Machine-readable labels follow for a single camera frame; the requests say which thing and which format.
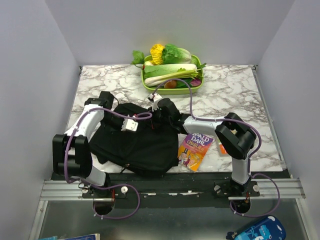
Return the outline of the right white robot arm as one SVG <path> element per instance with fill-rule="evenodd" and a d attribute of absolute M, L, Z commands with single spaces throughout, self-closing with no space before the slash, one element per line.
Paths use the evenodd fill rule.
<path fill-rule="evenodd" d="M 230 191 L 241 196 L 248 190 L 250 182 L 249 152 L 255 145 L 256 133 L 247 126 L 235 113 L 218 119 L 195 118 L 191 114 L 180 113 L 176 105 L 167 97 L 151 94 L 148 100 L 152 102 L 155 119 L 170 125 L 179 134 L 203 134 L 216 136 L 232 159 L 232 174 Z"/>

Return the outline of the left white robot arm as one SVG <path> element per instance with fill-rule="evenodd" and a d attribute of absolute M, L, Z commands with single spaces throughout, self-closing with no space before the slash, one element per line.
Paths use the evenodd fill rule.
<path fill-rule="evenodd" d="M 102 91 L 97 98 L 88 98 L 73 126 L 52 139 L 53 172 L 63 176 L 68 183 L 82 180 L 94 185 L 93 191 L 101 198 L 110 194 L 110 177 L 94 167 L 89 139 L 98 123 L 106 123 L 114 116 L 103 110 L 110 110 L 114 99 L 109 91 Z"/>

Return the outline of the black student backpack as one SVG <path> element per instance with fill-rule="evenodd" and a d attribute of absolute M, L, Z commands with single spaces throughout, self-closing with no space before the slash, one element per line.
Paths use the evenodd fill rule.
<path fill-rule="evenodd" d="M 89 142 L 100 164 L 112 162 L 144 177 L 160 177 L 179 164 L 178 132 L 155 123 L 139 121 L 136 132 L 102 123 Z"/>

